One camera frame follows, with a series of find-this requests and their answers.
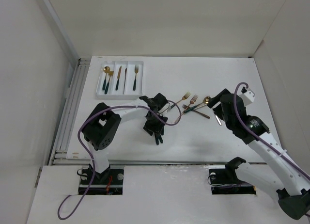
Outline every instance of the green handle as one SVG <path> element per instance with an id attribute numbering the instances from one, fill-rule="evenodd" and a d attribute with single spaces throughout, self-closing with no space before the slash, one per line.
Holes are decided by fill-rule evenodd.
<path id="1" fill-rule="evenodd" d="M 137 83 L 137 80 L 135 79 L 135 81 L 134 81 L 134 91 L 136 90 L 136 83 Z"/>
<path id="2" fill-rule="evenodd" d="M 117 80 L 116 88 L 115 88 L 116 91 L 118 90 L 118 83 L 119 83 L 119 82 L 120 82 L 120 79 Z"/>
<path id="3" fill-rule="evenodd" d="M 107 79 L 105 79 L 105 81 L 103 82 L 103 86 L 102 86 L 103 91 L 106 89 L 106 82 L 107 82 Z"/>
<path id="4" fill-rule="evenodd" d="M 194 110 L 195 108 L 197 108 L 197 106 L 198 106 L 198 105 L 195 105 L 195 106 L 193 106 L 193 107 L 190 107 L 189 109 L 187 109 L 186 111 L 184 111 L 184 113 L 188 113 L 188 112 Z"/>
<path id="5" fill-rule="evenodd" d="M 108 89 L 109 89 L 109 82 L 107 83 L 107 87 L 106 87 L 106 89 L 105 89 L 105 94 L 108 93 Z"/>

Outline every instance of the red wire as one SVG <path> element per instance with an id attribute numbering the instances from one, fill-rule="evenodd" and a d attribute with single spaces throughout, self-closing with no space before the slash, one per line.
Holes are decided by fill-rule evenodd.
<path id="1" fill-rule="evenodd" d="M 108 184 L 107 184 L 107 186 L 106 186 L 107 195 L 108 195 L 108 193 L 109 193 L 110 185 L 111 185 L 111 183 L 112 183 L 112 180 L 113 180 L 113 177 L 110 176 L 110 177 L 108 178 Z"/>

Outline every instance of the cutlery tray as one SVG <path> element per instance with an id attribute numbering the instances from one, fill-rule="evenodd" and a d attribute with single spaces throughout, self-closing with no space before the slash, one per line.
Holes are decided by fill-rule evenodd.
<path id="1" fill-rule="evenodd" d="M 105 94 L 103 90 L 105 72 L 103 68 L 105 66 L 110 67 L 110 71 L 114 71 L 113 76 L 110 79 L 108 86 L 108 92 Z M 135 80 L 135 66 L 139 67 L 137 73 L 136 89 L 134 90 L 134 80 Z M 117 76 L 120 67 L 121 74 L 119 78 L 118 89 L 116 90 L 117 85 Z M 143 95 L 143 74 L 144 74 L 144 63 L 142 61 L 105 61 L 101 64 L 100 75 L 98 80 L 98 85 L 96 89 L 96 95 L 101 99 L 137 99 L 139 96 Z M 109 81 L 109 75 L 107 74 L 106 86 Z"/>

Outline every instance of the gold knife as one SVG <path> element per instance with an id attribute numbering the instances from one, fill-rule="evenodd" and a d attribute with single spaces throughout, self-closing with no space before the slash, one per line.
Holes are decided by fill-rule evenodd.
<path id="1" fill-rule="evenodd" d="M 115 88 L 116 91 L 118 90 L 118 84 L 120 82 L 121 71 L 122 71 L 122 66 L 118 69 L 117 83 L 116 83 L 116 88 Z"/>

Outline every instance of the white wall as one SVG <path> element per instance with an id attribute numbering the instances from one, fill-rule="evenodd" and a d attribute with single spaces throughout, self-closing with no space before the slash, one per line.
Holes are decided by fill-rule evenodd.
<path id="1" fill-rule="evenodd" d="M 254 55 L 282 145 L 310 173 L 310 0 L 287 0 Z"/>
<path id="2" fill-rule="evenodd" d="M 69 63 L 35 0 L 0 0 L 0 223 L 24 224 Z"/>
<path id="3" fill-rule="evenodd" d="M 252 56 L 285 0 L 50 0 L 83 56 Z"/>

